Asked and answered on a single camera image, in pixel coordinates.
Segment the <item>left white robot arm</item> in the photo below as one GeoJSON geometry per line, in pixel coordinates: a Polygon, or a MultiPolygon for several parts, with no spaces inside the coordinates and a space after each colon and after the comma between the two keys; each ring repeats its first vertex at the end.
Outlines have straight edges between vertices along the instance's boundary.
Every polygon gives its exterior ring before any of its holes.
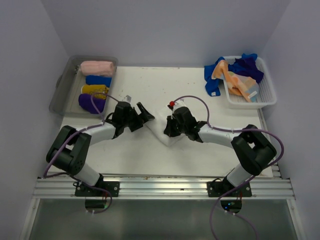
{"type": "Polygon", "coordinates": [[[43,177],[48,178],[49,168],[54,166],[84,183],[87,192],[92,196],[101,195],[104,190],[102,175],[86,163],[89,147],[102,141],[116,139],[125,128],[134,132],[155,119],[140,102],[137,106],[140,113],[137,113],[130,103],[120,101],[115,106],[111,118],[106,118],[102,123],[82,129],[63,126],[47,152],[48,167],[43,177]]]}

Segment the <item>white towel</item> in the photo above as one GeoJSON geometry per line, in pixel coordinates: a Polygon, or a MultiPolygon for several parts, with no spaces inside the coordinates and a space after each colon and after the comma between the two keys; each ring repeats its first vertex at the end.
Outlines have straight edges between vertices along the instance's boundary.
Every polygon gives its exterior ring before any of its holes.
{"type": "Polygon", "coordinates": [[[167,126],[167,116],[172,115],[172,110],[168,107],[168,104],[152,109],[151,114],[155,117],[155,119],[148,121],[146,123],[146,126],[153,133],[153,135],[166,147],[171,147],[184,137],[183,134],[175,137],[169,137],[164,134],[164,130],[167,126]]]}

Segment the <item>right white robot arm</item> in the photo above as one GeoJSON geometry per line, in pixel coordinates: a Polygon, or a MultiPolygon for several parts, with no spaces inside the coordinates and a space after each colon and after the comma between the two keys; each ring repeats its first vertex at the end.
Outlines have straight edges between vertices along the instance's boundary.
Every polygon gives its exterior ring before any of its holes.
{"type": "Polygon", "coordinates": [[[199,143],[222,145],[234,150],[239,164],[222,180],[222,189],[227,196],[235,196],[241,184],[258,176],[276,156],[277,151],[270,141],[249,124],[240,132],[217,130],[205,121],[198,121],[186,106],[171,106],[172,114],[167,117],[163,133],[168,137],[186,135],[199,143]]]}

